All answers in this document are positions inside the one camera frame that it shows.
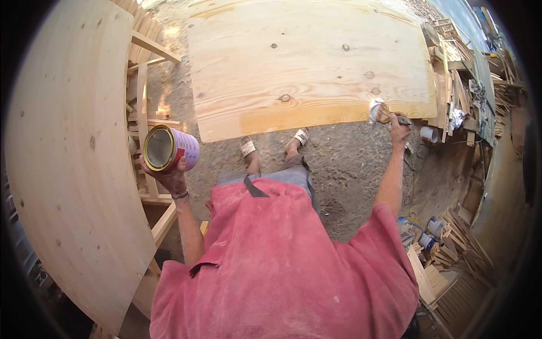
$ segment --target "brush handle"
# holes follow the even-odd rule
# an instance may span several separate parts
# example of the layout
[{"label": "brush handle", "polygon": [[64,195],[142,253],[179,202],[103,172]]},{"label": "brush handle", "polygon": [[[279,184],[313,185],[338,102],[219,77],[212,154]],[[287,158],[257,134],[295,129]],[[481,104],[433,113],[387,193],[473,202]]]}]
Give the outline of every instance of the brush handle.
[{"label": "brush handle", "polygon": [[401,126],[410,126],[412,125],[412,121],[409,118],[405,118],[402,116],[397,116],[397,121],[399,122],[399,125]]}]

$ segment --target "can label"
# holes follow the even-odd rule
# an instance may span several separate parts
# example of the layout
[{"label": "can label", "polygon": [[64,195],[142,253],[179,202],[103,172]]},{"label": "can label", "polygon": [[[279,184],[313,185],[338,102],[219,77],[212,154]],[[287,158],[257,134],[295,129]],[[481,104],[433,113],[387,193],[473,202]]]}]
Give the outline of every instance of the can label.
[{"label": "can label", "polygon": [[171,129],[175,138],[175,150],[173,159],[166,167],[167,169],[176,166],[182,156],[186,157],[186,171],[191,170],[196,165],[199,158],[199,144],[196,138],[190,134],[183,133],[176,129]]}]

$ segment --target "curved wooden panel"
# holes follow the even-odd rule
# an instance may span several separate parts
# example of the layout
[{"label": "curved wooden panel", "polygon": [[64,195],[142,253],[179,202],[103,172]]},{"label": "curved wooden panel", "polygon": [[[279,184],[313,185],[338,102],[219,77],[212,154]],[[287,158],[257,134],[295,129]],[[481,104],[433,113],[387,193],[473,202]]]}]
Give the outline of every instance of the curved wooden panel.
[{"label": "curved wooden panel", "polygon": [[17,79],[5,140],[28,240],[60,288],[112,334],[156,251],[127,143],[132,21],[108,0],[57,4]]},{"label": "curved wooden panel", "polygon": [[376,2],[205,0],[189,11],[204,142],[368,120],[376,97],[410,118],[436,116],[421,28]]}]

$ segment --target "paint can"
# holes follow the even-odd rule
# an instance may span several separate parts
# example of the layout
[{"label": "paint can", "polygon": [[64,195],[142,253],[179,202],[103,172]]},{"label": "paint can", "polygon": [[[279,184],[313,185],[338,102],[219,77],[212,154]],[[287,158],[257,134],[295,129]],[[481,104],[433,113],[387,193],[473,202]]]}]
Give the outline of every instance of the paint can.
[{"label": "paint can", "polygon": [[432,235],[436,236],[437,239],[441,238],[444,226],[446,226],[446,222],[435,216],[432,216],[427,223],[427,229],[429,230],[429,232],[431,232]]},{"label": "paint can", "polygon": [[199,144],[190,134],[157,125],[147,134],[142,153],[145,163],[153,171],[173,168],[182,156],[186,157],[186,170],[189,171],[198,162]]},{"label": "paint can", "polygon": [[420,245],[423,246],[423,248],[425,248],[425,250],[427,252],[430,252],[431,251],[431,248],[433,247],[433,245],[436,243],[437,241],[433,238],[431,238],[430,236],[428,236],[427,234],[423,233],[422,236],[420,237],[420,239],[418,239],[418,243]]},{"label": "paint can", "polygon": [[420,129],[420,135],[425,141],[430,143],[436,143],[438,141],[438,129],[429,126],[422,126]]}]

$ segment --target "red t-shirt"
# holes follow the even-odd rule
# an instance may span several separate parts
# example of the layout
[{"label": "red t-shirt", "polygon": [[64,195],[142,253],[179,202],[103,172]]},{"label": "red t-shirt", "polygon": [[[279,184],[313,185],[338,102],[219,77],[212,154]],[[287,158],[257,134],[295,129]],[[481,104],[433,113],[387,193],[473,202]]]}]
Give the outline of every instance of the red t-shirt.
[{"label": "red t-shirt", "polygon": [[205,254],[166,261],[152,338],[399,338],[418,285],[388,204],[348,244],[331,241],[306,191],[252,181],[211,191]]}]

